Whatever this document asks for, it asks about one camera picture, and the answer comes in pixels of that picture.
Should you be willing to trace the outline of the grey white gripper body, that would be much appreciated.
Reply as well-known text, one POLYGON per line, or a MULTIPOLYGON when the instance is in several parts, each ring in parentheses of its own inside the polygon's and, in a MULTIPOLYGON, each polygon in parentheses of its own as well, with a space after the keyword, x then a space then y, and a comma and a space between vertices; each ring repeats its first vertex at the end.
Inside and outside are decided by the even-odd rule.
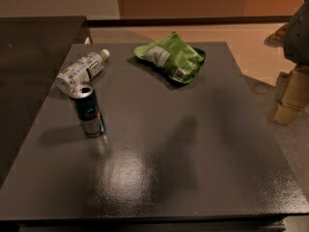
POLYGON ((269 35, 265 45, 282 47, 286 59, 309 65, 309 0, 297 10, 287 24, 269 35))

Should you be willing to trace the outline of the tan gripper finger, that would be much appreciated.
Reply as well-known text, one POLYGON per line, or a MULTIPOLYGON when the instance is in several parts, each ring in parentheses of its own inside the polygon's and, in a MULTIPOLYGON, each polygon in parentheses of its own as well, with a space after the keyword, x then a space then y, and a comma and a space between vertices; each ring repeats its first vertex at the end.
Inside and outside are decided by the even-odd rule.
POLYGON ((272 121, 289 125, 309 104, 309 67, 296 65, 289 73, 281 72, 277 77, 276 91, 272 121))

